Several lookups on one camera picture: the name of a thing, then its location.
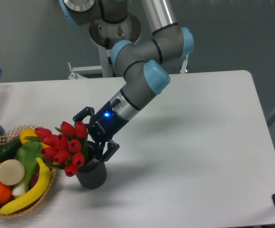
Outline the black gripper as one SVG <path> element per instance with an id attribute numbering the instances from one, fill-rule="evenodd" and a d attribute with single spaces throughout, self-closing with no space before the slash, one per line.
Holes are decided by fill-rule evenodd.
<path id="1" fill-rule="evenodd" d="M 89 141 L 89 152 L 93 162 L 106 162 L 120 148 L 112 137 L 129 121 L 121 117 L 114 108 L 120 100 L 108 101 L 96 114 L 92 107 L 85 107 L 73 117 L 74 126 L 90 116 L 89 123 L 83 122 L 94 142 Z"/>

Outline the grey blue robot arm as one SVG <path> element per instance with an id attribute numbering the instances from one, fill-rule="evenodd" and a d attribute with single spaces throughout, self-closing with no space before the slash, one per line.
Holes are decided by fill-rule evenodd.
<path id="1" fill-rule="evenodd" d="M 61 0 L 59 5 L 72 26 L 89 24 L 92 41 L 106 52 L 102 66 L 125 80 L 99 111 L 86 107 L 74 117 L 75 122 L 90 117 L 87 127 L 94 141 L 90 159 L 105 162 L 119 148 L 113 136 L 169 84 L 163 63 L 193 51 L 193 35 L 178 25 L 169 0 L 142 1 L 152 39 L 141 44 L 137 43 L 141 24 L 125 0 Z"/>

